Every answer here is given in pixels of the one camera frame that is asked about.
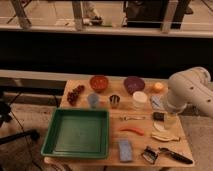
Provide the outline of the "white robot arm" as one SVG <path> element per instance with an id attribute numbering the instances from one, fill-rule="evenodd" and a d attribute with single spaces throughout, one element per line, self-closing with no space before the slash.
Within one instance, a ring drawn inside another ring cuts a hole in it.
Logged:
<path id="1" fill-rule="evenodd" d="M 211 81 L 209 71 L 193 67 L 172 74 L 168 80 L 168 91 L 161 98 L 166 111 L 164 127 L 169 130 L 175 124 L 177 115 L 190 103 L 213 118 L 213 91 L 208 87 Z"/>

